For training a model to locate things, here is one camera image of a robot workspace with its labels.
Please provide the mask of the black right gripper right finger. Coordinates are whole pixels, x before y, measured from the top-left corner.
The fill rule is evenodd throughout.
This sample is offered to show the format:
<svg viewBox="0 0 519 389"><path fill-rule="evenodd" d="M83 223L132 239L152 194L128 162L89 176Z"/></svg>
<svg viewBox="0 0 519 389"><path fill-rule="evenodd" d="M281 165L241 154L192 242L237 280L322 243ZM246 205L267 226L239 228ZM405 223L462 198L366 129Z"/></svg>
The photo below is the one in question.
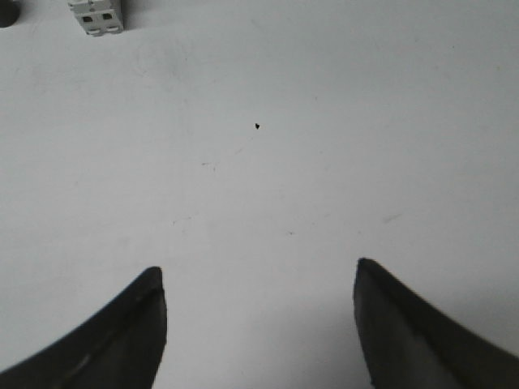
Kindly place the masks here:
<svg viewBox="0 0 519 389"><path fill-rule="evenodd" d="M518 358L477 336L373 259L359 259L354 319L375 388L516 388Z"/></svg>

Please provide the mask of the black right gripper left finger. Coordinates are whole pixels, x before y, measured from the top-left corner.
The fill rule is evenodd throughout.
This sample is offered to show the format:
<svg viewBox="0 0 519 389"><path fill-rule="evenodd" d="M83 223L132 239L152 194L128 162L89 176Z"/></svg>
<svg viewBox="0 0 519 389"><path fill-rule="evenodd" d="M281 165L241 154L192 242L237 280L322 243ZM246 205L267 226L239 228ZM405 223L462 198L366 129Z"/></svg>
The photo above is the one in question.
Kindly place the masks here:
<svg viewBox="0 0 519 389"><path fill-rule="evenodd" d="M3 388L150 388L167 336L162 271L150 267L86 322L1 373Z"/></svg>

